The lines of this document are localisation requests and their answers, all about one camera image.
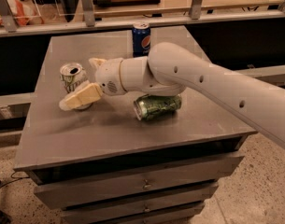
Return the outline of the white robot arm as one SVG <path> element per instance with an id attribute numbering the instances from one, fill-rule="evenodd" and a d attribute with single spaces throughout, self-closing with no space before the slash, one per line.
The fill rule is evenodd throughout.
<path id="1" fill-rule="evenodd" d="M 147 56 L 90 59 L 95 82 L 85 81 L 59 103 L 71 110 L 98 101 L 102 95 L 142 91 L 175 96 L 191 88 L 205 95 L 285 149 L 285 89 L 207 62 L 168 42 Z"/>

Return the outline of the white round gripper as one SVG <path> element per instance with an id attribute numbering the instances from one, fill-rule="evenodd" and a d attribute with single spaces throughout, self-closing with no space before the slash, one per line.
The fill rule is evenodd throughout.
<path id="1" fill-rule="evenodd" d="M 120 77 L 122 61 L 123 58 L 110 60 L 90 58 L 89 63 L 91 67 L 97 69 L 95 72 L 95 81 L 100 86 L 97 83 L 90 83 L 89 81 L 81 83 L 74 91 L 65 96 L 59 103 L 59 107 L 63 111 L 68 111 L 90 105 L 100 100 L 103 93 L 111 96 L 124 95 L 125 89 L 121 84 Z"/>

